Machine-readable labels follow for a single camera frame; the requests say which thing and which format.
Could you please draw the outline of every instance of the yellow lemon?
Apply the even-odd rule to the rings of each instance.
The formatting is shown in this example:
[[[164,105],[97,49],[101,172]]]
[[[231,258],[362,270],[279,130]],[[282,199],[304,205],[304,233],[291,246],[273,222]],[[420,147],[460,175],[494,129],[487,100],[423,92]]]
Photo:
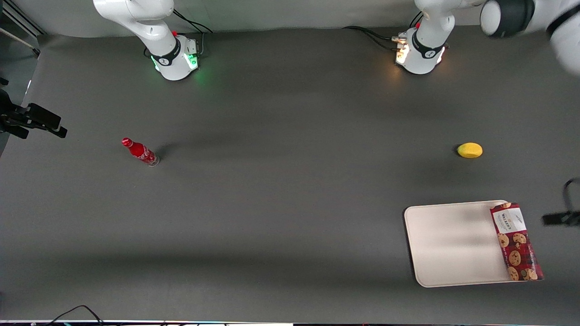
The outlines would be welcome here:
[[[475,143],[465,143],[457,148],[457,153],[465,158],[477,158],[483,154],[481,145]]]

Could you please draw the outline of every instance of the bottle label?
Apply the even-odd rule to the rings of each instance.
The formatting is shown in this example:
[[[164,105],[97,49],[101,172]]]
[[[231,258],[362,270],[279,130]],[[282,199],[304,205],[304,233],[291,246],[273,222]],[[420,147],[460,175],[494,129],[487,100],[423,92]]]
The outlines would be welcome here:
[[[153,153],[152,151],[149,150],[149,148],[143,146],[143,154],[141,154],[141,156],[135,156],[136,158],[138,158],[139,160],[141,160],[141,162],[145,163],[145,164],[152,164],[153,162],[155,162],[155,153]]]

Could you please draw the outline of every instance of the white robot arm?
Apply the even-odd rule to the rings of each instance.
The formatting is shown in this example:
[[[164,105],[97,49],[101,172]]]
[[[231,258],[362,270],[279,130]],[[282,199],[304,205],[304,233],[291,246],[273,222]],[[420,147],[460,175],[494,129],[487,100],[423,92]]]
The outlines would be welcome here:
[[[580,0],[488,0],[480,23],[494,38],[545,30],[560,64],[580,76]]]
[[[93,0],[101,16],[137,35],[163,77],[183,79],[198,67],[197,44],[175,36],[162,20],[173,12],[173,0]]]
[[[415,0],[423,12],[420,27],[399,33],[396,63],[414,74],[427,74],[441,61],[444,44],[455,27],[454,9],[479,6],[485,0]]]

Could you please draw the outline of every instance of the white tray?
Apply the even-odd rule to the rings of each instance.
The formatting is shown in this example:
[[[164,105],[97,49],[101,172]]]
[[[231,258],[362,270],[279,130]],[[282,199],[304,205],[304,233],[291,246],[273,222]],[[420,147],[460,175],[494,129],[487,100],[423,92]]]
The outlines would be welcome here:
[[[490,208],[504,200],[413,206],[405,224],[415,277],[426,288],[512,282]]]

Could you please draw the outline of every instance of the bottle cap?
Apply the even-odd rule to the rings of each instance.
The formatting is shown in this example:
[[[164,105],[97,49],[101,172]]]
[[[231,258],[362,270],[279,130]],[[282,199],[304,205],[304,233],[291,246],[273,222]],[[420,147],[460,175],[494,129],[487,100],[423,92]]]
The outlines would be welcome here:
[[[131,147],[133,146],[133,140],[130,140],[129,138],[125,137],[123,138],[123,140],[121,141],[121,143],[123,144],[123,146],[125,147]]]

